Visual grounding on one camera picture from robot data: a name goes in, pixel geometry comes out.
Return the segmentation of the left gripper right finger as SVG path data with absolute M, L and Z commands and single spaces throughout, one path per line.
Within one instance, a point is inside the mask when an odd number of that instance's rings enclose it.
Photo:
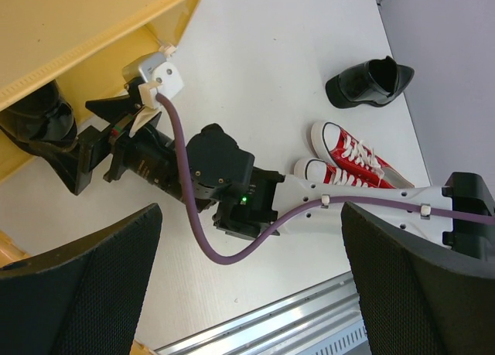
M 342 235 L 373 354 L 492 354 L 494 266 L 345 203 Z

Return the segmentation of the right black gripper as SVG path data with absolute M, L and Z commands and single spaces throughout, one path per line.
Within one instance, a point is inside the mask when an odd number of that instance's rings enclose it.
M 90 183 L 93 170 L 108 156 L 111 164 L 105 181 L 118 181 L 131 171 L 148 183 L 162 182 L 162 133 L 157 129 L 159 118 L 153 118 L 130 135 L 131 123 L 143 108 L 138 95 L 90 100 L 85 108 L 105 122 L 100 131 L 90 126 L 77 136 L 72 126 L 60 141 L 34 141 L 34 152 L 45 159 L 66 188 L 79 195 Z

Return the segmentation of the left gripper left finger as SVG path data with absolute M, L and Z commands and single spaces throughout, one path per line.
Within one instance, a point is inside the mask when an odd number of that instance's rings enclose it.
M 1 269 L 3 354 L 129 354 L 159 244 L 153 203 Z

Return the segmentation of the yellow cabinet door panel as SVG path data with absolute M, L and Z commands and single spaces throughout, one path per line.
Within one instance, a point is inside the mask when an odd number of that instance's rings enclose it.
M 13 239 L 5 232 L 0 231 L 0 267 L 30 258 L 30 255 L 18 247 Z

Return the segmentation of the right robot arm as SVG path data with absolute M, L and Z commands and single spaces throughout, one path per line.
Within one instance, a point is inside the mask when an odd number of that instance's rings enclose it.
M 185 205 L 196 242 L 219 265 L 246 258 L 272 235 L 341 225 L 345 203 L 473 258 L 485 260 L 494 251 L 494 209 L 477 175 L 456 172 L 446 186 L 414 189 L 325 183 L 256 168 L 253 155 L 218 125 L 185 139 L 179 114 L 164 96 L 150 117 L 129 96 L 88 101 L 87 107 L 107 122 L 104 130 L 90 126 L 36 139 L 36 153 L 74 194 L 106 158 L 108 182 L 131 171 L 157 186 Z

